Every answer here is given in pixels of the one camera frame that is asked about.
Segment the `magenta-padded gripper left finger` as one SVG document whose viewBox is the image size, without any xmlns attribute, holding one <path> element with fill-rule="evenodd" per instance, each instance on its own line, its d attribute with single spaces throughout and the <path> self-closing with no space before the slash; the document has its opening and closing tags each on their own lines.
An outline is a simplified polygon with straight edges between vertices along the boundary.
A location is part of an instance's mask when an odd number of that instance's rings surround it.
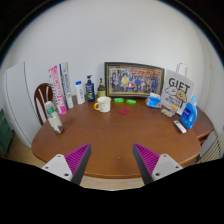
<svg viewBox="0 0 224 224">
<path fill-rule="evenodd" d="M 86 144 L 66 155 L 57 154 L 42 169 L 79 185 L 82 181 L 90 155 L 91 145 Z"/>
</svg>

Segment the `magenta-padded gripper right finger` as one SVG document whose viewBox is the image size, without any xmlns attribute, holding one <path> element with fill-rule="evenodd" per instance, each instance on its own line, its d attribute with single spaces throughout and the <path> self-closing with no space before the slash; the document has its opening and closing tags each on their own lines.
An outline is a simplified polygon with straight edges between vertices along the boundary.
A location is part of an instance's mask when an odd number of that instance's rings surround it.
<svg viewBox="0 0 224 224">
<path fill-rule="evenodd" d="M 133 155 L 145 185 L 182 169 L 168 154 L 157 154 L 139 144 L 133 144 Z"/>
</svg>

